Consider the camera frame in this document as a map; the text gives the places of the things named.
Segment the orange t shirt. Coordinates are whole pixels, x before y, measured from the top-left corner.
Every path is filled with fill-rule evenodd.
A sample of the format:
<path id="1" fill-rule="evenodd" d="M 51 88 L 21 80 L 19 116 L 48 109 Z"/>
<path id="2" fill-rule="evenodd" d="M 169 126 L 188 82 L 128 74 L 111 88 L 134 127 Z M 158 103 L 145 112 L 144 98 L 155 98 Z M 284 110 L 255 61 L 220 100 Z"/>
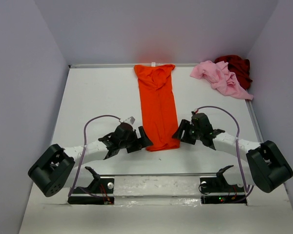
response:
<path id="1" fill-rule="evenodd" d="M 153 145 L 150 152 L 178 149 L 180 141 L 173 139 L 178 119 L 172 90 L 174 64 L 160 66 L 135 65 L 138 79 L 143 128 Z"/>

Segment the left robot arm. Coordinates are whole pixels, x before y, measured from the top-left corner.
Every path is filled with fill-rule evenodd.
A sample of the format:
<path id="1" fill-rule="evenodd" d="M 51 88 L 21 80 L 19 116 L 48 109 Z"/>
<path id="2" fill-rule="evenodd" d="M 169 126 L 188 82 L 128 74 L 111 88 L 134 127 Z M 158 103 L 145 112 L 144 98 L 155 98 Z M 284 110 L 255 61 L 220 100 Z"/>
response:
<path id="1" fill-rule="evenodd" d="M 45 197 L 54 196 L 62 188 L 76 185 L 76 182 L 69 184 L 67 181 L 78 176 L 82 165 L 109 159 L 122 149 L 132 153 L 152 146 L 143 126 L 138 130 L 140 136 L 131 124 L 123 122 L 114 132 L 84 146 L 63 148 L 53 144 L 31 166 L 28 176 Z"/>

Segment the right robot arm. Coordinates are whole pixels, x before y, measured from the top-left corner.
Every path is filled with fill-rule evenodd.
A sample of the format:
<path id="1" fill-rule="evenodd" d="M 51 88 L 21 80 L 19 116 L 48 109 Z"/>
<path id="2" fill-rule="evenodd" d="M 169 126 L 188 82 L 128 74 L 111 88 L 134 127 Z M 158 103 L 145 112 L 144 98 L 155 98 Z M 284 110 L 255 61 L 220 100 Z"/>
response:
<path id="1" fill-rule="evenodd" d="M 183 119 L 172 137 L 192 145 L 199 140 L 206 147 L 237 157 L 238 167 L 229 165 L 217 172 L 229 185 L 256 186 L 270 193 L 293 177 L 274 142 L 252 142 L 214 129 L 204 113 L 193 114 L 190 121 Z"/>

